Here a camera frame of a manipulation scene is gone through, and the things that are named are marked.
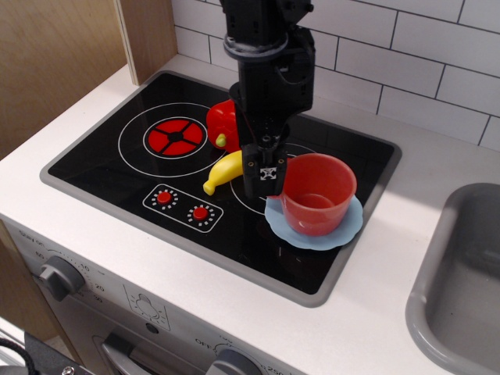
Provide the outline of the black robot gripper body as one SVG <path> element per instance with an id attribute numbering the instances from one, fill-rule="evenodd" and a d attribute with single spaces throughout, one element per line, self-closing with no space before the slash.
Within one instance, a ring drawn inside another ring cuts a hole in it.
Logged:
<path id="1" fill-rule="evenodd" d="M 271 148 L 286 140 L 289 119 L 312 108 L 315 59 L 311 31 L 295 27 L 275 56 L 238 63 L 238 82 L 230 88 L 230 98 L 241 147 Z"/>

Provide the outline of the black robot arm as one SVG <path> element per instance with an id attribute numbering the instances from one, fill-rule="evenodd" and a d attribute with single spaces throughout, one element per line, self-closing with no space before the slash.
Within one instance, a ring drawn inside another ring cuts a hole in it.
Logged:
<path id="1" fill-rule="evenodd" d="M 315 41 L 299 21 L 310 1 L 223 1 L 225 52 L 238 64 L 235 104 L 243 181 L 249 198 L 279 195 L 288 121 L 313 105 Z"/>

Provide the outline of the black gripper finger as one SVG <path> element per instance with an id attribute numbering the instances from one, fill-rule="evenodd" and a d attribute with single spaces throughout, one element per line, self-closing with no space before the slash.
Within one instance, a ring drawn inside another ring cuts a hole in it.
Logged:
<path id="1" fill-rule="evenodd" d="M 273 160 L 266 167 L 266 190 L 265 195 L 279 195 L 284 186 L 284 180 L 288 166 L 288 153 L 286 150 L 277 150 L 273 154 Z"/>
<path id="2" fill-rule="evenodd" d="M 242 147 L 242 162 L 246 196 L 248 198 L 264 196 L 265 185 L 260 180 L 262 156 L 256 145 L 248 144 Z"/>

